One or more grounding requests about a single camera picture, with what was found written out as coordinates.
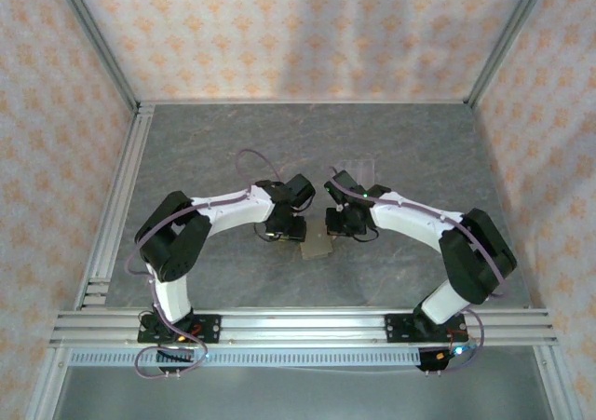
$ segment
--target wall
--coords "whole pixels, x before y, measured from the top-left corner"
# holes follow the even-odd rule
[[[519,0],[86,0],[136,95],[462,101]]]
[[[596,418],[596,0],[540,0],[478,114],[533,298]]]
[[[64,0],[0,0],[0,417],[70,308],[130,119]]]

